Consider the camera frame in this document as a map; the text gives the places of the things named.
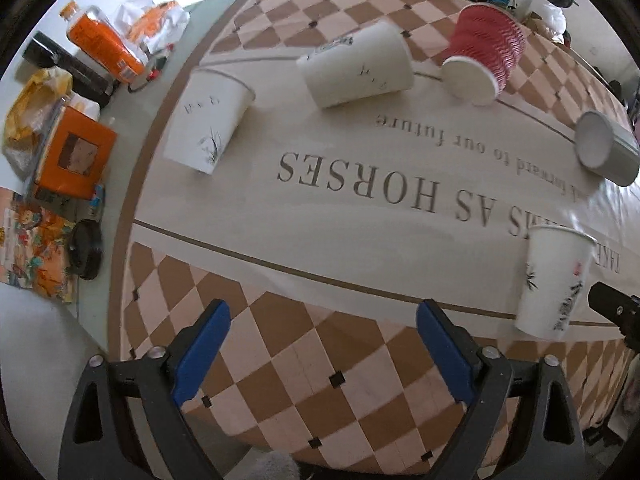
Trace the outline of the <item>white cup with calligraphy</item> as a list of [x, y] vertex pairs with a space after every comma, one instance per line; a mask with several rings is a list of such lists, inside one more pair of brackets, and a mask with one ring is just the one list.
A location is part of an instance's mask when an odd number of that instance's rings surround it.
[[565, 226], [529, 229], [518, 330], [543, 340], [564, 338], [596, 248], [595, 238]]

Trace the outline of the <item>orange box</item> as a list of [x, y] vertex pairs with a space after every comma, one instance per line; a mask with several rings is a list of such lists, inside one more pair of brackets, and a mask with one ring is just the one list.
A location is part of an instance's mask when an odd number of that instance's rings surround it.
[[90, 200], [116, 139], [112, 129], [64, 106], [38, 159], [32, 192], [38, 198], [55, 193]]

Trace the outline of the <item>white cup with birds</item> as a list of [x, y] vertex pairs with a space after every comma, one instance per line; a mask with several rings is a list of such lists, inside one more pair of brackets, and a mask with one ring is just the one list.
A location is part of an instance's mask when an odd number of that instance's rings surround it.
[[334, 39], [302, 55], [296, 65], [321, 108], [409, 90], [414, 84], [410, 50], [400, 28], [388, 21]]

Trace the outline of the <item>colourful snack packet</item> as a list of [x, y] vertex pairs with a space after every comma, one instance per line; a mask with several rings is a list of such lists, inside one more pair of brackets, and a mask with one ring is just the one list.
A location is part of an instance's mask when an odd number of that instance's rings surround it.
[[66, 242], [75, 225], [1, 189], [1, 281], [61, 304], [75, 299]]

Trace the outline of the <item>crumpled white orange wrapper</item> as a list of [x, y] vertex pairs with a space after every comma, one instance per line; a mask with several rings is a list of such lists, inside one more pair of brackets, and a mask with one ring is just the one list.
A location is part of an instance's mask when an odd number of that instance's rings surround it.
[[174, 46], [189, 25], [190, 13], [175, 0], [127, 0], [117, 11], [116, 29], [146, 54]]

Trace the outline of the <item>black round lid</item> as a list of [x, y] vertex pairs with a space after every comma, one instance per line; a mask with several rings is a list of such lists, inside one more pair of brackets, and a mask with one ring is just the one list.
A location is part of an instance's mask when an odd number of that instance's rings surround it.
[[68, 270], [78, 278], [91, 281], [99, 273], [103, 257], [103, 240], [99, 222], [80, 220], [66, 240]]

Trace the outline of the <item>checkered printed tablecloth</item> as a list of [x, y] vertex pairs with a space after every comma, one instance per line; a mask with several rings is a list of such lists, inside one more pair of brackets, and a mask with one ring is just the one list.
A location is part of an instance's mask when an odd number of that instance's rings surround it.
[[[414, 327], [440, 303], [509, 358], [556, 356], [580, 426], [613, 407], [630, 352], [578, 302], [566, 336], [514, 326], [536, 224], [598, 244], [589, 281], [639, 288], [639, 189], [579, 166], [574, 125], [596, 110], [626, 125], [612, 91], [529, 32], [496, 102], [466, 105], [439, 62], [461, 0], [231, 0], [195, 7], [165, 73], [127, 100], [158, 107], [142, 127], [116, 231], [111, 352], [168, 344], [206, 304], [232, 327], [186, 411], [206, 429], [321, 466], [423, 474], [463, 410]], [[411, 53], [409, 90], [321, 108], [296, 61], [388, 21]], [[166, 159], [165, 128], [196, 68], [256, 98], [212, 174]]]

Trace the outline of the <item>grey ribbed mug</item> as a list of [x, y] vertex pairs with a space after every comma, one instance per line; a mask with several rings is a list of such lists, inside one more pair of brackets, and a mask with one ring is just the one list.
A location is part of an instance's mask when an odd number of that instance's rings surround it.
[[583, 167], [618, 186], [629, 186], [638, 177], [638, 141], [596, 110], [588, 110], [576, 122], [575, 153]]

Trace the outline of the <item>red ribbed paper cup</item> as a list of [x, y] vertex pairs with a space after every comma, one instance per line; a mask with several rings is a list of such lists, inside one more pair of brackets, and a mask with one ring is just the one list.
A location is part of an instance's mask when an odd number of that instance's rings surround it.
[[498, 98], [524, 54], [526, 39], [509, 13], [471, 3], [459, 14], [440, 76], [456, 98], [486, 106]]

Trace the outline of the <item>yellow plastic bag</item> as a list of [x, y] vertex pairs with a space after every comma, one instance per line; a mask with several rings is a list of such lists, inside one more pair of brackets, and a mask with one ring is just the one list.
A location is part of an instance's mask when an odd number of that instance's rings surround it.
[[27, 178], [53, 107], [72, 89], [73, 77], [67, 70], [56, 66], [40, 68], [6, 113], [2, 153], [20, 180]]

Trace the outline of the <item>white cup with grass print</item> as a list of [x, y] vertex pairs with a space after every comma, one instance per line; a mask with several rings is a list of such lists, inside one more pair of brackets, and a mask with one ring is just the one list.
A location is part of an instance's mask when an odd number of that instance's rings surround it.
[[163, 156], [212, 174], [255, 98], [238, 77], [211, 67], [192, 70], [165, 128]]

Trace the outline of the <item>orange juice bottle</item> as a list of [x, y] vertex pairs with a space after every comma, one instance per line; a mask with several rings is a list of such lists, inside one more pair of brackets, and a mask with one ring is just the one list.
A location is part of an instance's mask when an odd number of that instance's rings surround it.
[[148, 59], [112, 25], [97, 6], [82, 8], [74, 0], [66, 3], [60, 17], [66, 21], [66, 37], [123, 84], [131, 84], [144, 73]]

